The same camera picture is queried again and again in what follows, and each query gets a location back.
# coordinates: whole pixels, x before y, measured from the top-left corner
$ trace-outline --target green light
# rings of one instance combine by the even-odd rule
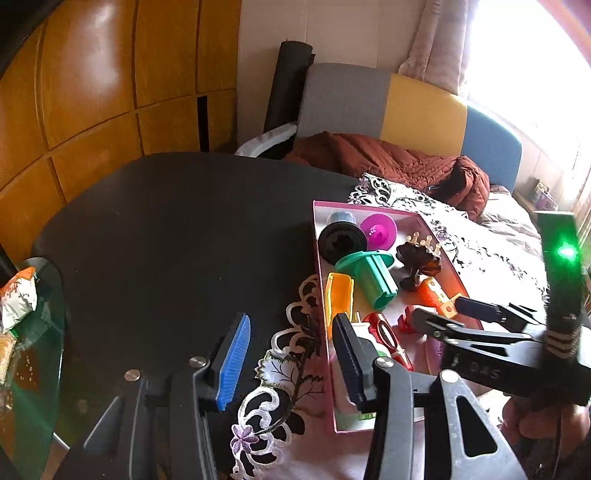
[[[558,249],[558,254],[569,262],[574,262],[577,260],[577,249],[567,242],[564,242]]]

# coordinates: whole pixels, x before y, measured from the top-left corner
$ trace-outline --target snack bag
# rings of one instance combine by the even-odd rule
[[[9,331],[36,308],[35,268],[28,267],[0,288],[0,333]]]

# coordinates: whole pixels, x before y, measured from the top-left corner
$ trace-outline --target gray cushion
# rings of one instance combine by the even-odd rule
[[[323,131],[379,138],[390,87],[390,73],[340,63],[308,69],[297,136]]]

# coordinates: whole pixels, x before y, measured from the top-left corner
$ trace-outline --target pink box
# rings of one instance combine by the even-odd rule
[[[407,235],[412,235],[414,232],[419,232],[420,238],[424,239],[427,235],[431,235],[434,239],[433,243],[436,242],[436,237],[433,235],[431,229],[425,223],[423,217],[418,213],[403,212],[401,210],[392,210],[379,207],[370,207],[363,205],[349,205],[346,203],[336,202],[318,202],[313,203],[314,210],[314,249],[316,252],[316,270],[320,277],[320,285],[322,288],[322,311],[324,314],[324,288],[326,285],[326,279],[328,273],[335,271],[334,266],[320,258],[318,253],[318,237],[326,226],[329,215],[335,211],[347,211],[355,216],[356,222],[359,225],[365,218],[373,213],[384,213],[390,216],[397,224],[398,235],[394,246],[389,250],[390,253],[396,253],[396,247],[406,241]],[[468,296],[460,277],[458,276],[452,262],[447,257],[446,253],[441,249],[441,273],[436,277],[437,281],[446,292],[448,297],[453,297],[457,293],[462,293],[464,296]],[[396,281],[399,283],[400,279],[408,276],[406,270],[402,269],[402,264],[396,260],[394,265],[390,268],[390,272]],[[398,336],[401,345],[406,350],[408,356],[413,362],[414,369],[417,372],[429,373],[426,362],[426,352],[424,349],[424,335],[419,333],[405,334],[398,330],[397,321],[400,314],[404,311],[407,305],[420,304],[418,296],[414,293],[405,292],[398,290],[398,295],[393,299],[383,313],[392,325],[394,332]],[[354,289],[353,294],[353,311],[360,313],[363,319],[367,314],[373,310],[365,300],[363,292],[359,288]],[[458,321],[463,322],[468,328],[477,328],[482,330],[482,324],[469,317],[458,316]],[[323,327],[320,329],[323,332],[323,354],[326,358],[326,370],[325,370],[325,393],[324,398],[326,402],[326,418],[327,427],[330,432],[334,433],[353,433],[365,430],[372,430],[374,428],[374,420],[355,420],[355,414],[342,414],[335,409],[335,396],[334,388],[335,382],[342,382],[342,377],[338,373],[333,374],[333,368],[331,367],[331,359],[333,363],[336,362],[336,356],[332,348],[332,341],[328,340],[326,335],[326,319],[324,319]],[[480,385],[473,384],[473,390],[476,395],[481,395],[490,389],[482,387]],[[423,419],[422,409],[415,409],[415,421],[421,421]]]

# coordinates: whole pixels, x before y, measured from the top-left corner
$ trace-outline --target cable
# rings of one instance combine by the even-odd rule
[[[554,456],[552,459],[552,467],[549,470],[551,474],[548,476],[549,480],[554,480],[556,471],[558,470],[558,461],[560,460],[560,448],[562,444],[562,409],[560,409],[560,415],[556,420],[556,439],[554,440]]]

